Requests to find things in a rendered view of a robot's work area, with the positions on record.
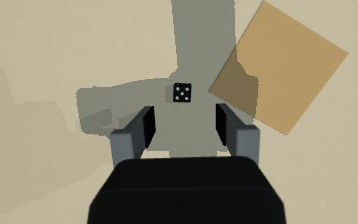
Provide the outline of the black die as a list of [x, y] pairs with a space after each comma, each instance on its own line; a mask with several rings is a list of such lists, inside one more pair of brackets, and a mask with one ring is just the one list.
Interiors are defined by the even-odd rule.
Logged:
[[173, 88], [173, 101], [190, 103], [191, 87], [190, 83], [175, 83]]

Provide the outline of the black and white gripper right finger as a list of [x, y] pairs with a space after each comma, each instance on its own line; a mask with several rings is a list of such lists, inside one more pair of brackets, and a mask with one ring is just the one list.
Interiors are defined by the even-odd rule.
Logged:
[[259, 167], [260, 129], [246, 125], [225, 103], [216, 104], [216, 130], [231, 156], [244, 156]]

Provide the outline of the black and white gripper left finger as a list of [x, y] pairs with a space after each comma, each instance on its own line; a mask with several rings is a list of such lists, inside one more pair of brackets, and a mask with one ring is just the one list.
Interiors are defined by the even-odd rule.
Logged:
[[109, 134], [113, 167], [127, 159], [140, 159], [156, 132], [154, 106], [145, 106], [124, 129]]

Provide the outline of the tan square mat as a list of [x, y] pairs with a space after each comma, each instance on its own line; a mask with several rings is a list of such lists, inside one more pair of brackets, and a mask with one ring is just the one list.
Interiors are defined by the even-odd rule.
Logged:
[[347, 55], [264, 0], [209, 92], [287, 136]]

